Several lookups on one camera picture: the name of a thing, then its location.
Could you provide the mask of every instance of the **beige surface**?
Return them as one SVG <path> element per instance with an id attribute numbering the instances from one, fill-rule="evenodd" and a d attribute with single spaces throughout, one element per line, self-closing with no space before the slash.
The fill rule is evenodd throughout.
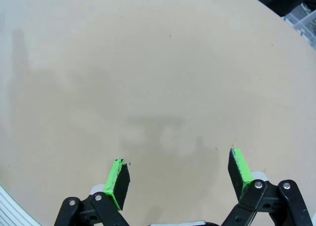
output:
<path id="1" fill-rule="evenodd" d="M 132 226 L 220 224 L 230 147 L 316 210 L 316 53 L 255 0 L 0 0 L 0 68 L 0 179 L 44 225 L 118 157 Z"/>

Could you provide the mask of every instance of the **table surface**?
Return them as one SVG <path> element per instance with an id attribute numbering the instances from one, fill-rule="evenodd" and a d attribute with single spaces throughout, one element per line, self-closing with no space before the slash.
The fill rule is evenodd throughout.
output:
<path id="1" fill-rule="evenodd" d="M 256 0 L 0 0 L 0 40 L 0 179 L 42 224 L 116 158 L 130 225 L 220 224 L 231 147 L 314 214 L 316 53 Z"/>

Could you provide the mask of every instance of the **bolt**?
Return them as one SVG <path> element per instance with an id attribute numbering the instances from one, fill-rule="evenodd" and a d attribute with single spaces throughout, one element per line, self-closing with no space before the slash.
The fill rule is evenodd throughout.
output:
<path id="1" fill-rule="evenodd" d="M 260 181 L 255 182 L 255 188 L 260 189 L 261 187 L 262 187 L 262 182 Z"/>
<path id="2" fill-rule="evenodd" d="M 100 196 L 100 195 L 95 196 L 95 200 L 101 200 L 101 199 L 102 199 L 102 196 Z"/>
<path id="3" fill-rule="evenodd" d="M 284 188 L 284 189 L 287 189 L 287 190 L 290 189 L 290 188 L 291 188 L 290 183 L 284 183 L 284 184 L 283 184 L 283 188 Z"/>

